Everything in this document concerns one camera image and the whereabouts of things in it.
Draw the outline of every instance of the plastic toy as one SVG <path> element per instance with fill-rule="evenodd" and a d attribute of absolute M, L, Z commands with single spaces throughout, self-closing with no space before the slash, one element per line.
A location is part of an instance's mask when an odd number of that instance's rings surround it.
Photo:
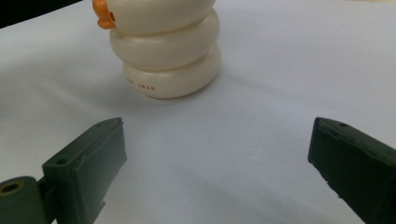
<path fill-rule="evenodd" d="M 131 85 L 150 97 L 197 91 L 219 72 L 216 0 L 93 0 Z"/>
<path fill-rule="evenodd" d="M 317 118 L 308 160 L 365 223 L 396 223 L 395 149 L 345 123 Z"/>
<path fill-rule="evenodd" d="M 122 120 L 92 126 L 43 164 L 44 177 L 0 183 L 2 224 L 92 224 L 126 162 Z"/>

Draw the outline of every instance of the white ring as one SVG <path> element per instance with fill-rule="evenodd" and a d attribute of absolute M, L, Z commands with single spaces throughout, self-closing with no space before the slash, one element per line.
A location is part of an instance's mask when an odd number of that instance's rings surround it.
<path fill-rule="evenodd" d="M 199 61 L 175 70 L 151 72 L 123 65 L 124 75 L 138 91 L 154 98 L 174 98 L 198 91 L 219 72 L 221 52 L 216 45 Z"/>
<path fill-rule="evenodd" d="M 216 0 L 107 0 L 117 30 L 147 35 L 168 32 L 200 20 Z"/>
<path fill-rule="evenodd" d="M 123 35 L 111 30 L 110 42 L 117 56 L 132 67 L 166 70 L 202 58 L 216 44 L 218 36 L 219 17 L 212 9 L 202 21 L 162 35 Z"/>

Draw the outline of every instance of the black plastic part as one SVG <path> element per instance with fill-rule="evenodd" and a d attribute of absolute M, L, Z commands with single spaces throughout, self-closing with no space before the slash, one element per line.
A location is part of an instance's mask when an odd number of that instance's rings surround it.
<path fill-rule="evenodd" d="M 97 123 L 43 164 L 61 205 L 59 224 L 92 224 L 113 178 L 126 161 L 121 119 Z"/>
<path fill-rule="evenodd" d="M 396 223 L 393 148 L 345 123 L 317 118 L 308 160 L 365 223 Z"/>
<path fill-rule="evenodd" d="M 45 162 L 38 182 L 0 183 L 0 224 L 92 224 L 125 162 L 122 120 L 97 123 Z"/>
<path fill-rule="evenodd" d="M 0 223 L 48 223 L 34 178 L 22 176 L 0 184 Z"/>
<path fill-rule="evenodd" d="M 4 11 L 0 20 L 0 28 L 44 15 L 59 8 L 75 4 L 79 1 L 81 0 L 3 1 L 2 7 L 7 10 Z"/>

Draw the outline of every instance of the white toy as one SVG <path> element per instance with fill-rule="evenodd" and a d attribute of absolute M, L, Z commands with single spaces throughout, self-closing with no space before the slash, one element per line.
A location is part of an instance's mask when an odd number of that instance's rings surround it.
<path fill-rule="evenodd" d="M 131 85 L 150 97 L 197 91 L 219 72 L 216 0 L 93 0 Z"/>

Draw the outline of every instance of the white surface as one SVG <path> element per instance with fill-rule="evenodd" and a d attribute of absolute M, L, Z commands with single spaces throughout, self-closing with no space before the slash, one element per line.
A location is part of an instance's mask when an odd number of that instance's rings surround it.
<path fill-rule="evenodd" d="M 129 160 L 95 224 L 359 224 L 307 162 L 314 118 L 396 147 L 396 5 L 219 0 L 223 65 L 202 91 L 130 87 L 84 1 L 0 30 L 0 179 L 122 116 Z"/>

